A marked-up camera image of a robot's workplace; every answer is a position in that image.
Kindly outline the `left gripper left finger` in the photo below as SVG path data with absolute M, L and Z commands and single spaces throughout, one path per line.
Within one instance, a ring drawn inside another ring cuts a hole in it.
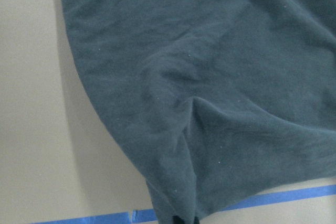
M 173 216 L 172 222 L 173 224 L 184 224 L 184 220 L 181 219 L 179 216 Z

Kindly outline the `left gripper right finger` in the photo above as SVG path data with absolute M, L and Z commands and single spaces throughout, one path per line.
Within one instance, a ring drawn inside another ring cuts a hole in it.
M 194 217 L 194 222 L 193 224 L 200 224 L 200 221 L 197 216 Z

